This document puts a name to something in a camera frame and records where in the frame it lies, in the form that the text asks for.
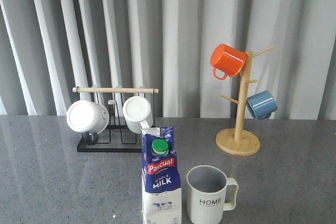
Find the orange enamel mug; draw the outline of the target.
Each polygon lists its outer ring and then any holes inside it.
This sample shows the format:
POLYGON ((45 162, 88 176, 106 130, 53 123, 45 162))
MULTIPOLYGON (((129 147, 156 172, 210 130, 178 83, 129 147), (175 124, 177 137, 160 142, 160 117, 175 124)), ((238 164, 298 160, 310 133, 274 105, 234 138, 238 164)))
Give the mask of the orange enamel mug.
POLYGON ((219 80, 228 76, 234 77, 240 73, 247 60, 247 54, 226 44, 219 44, 211 55, 213 75, 219 80))

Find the grey pleated curtain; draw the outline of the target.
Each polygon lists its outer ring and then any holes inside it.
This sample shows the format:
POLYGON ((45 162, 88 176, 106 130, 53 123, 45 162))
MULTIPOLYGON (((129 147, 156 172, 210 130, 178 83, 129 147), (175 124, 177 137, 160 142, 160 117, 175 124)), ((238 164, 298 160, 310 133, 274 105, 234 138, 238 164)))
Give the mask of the grey pleated curtain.
POLYGON ((276 119, 335 119, 335 0, 1 0, 1 114, 65 115, 75 86, 158 88, 155 114, 233 118, 220 43, 254 59, 276 119))

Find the white ribbed mug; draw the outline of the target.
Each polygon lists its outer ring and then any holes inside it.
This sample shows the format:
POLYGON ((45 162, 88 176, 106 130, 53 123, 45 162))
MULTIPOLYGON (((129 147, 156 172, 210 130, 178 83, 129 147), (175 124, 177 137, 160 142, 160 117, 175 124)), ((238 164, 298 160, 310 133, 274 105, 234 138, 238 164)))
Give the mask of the white ribbed mug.
POLYGON ((148 129, 153 126, 152 108, 146 98, 141 96, 128 98, 122 110, 130 131, 141 134, 142 129, 148 129))

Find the cream ribbed HOME mug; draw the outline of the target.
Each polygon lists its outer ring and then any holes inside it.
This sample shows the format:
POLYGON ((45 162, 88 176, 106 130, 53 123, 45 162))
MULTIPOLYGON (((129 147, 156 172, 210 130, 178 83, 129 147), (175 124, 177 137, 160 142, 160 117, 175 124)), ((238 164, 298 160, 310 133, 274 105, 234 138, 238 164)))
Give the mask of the cream ribbed HOME mug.
POLYGON ((236 207, 238 183, 220 169, 200 165, 186 175, 187 216, 192 223, 220 223, 225 211, 236 207))

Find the blue enamel mug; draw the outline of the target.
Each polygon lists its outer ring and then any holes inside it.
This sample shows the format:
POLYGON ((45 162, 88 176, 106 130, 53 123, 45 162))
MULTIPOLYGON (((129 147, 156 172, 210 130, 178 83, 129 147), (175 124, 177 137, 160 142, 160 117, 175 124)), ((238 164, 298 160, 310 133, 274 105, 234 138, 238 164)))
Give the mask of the blue enamel mug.
POLYGON ((246 107, 253 119, 261 121, 269 119, 278 109, 275 98, 268 90, 248 97, 246 107))

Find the wooden mug tree stand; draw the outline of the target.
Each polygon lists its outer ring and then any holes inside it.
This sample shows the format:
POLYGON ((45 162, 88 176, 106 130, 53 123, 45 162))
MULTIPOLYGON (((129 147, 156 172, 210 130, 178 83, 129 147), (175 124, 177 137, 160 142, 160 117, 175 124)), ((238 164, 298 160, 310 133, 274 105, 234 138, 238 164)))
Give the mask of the wooden mug tree stand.
POLYGON ((226 153, 236 156, 250 156, 256 154, 260 149, 260 141, 252 132, 246 131, 244 127, 245 108, 247 104, 248 88, 251 83, 257 82, 257 79, 251 79, 253 58, 259 56, 275 46, 270 46, 259 52, 246 51, 247 60, 240 71, 239 96, 238 100, 232 99, 226 95, 221 97, 237 104, 236 124, 234 128, 227 128, 219 131, 216 135, 216 144, 226 153))

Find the white smiley face mug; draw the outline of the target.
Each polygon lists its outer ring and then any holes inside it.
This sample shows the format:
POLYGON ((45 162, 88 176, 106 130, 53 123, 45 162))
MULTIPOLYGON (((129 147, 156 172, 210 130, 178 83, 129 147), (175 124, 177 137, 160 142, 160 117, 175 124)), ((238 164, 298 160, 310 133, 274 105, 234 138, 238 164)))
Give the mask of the white smiley face mug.
POLYGON ((73 103, 67 111, 67 124, 75 132, 82 133, 87 145, 98 142, 98 134, 109 124, 109 112, 105 106, 87 100, 73 103))

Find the blue white milk carton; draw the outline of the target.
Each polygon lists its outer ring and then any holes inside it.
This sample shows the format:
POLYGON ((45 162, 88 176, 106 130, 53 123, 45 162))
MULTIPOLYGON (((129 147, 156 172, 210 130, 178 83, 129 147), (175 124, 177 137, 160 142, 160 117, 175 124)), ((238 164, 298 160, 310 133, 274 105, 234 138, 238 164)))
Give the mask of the blue white milk carton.
POLYGON ((142 130, 143 223, 181 223, 181 177, 172 127, 142 130))

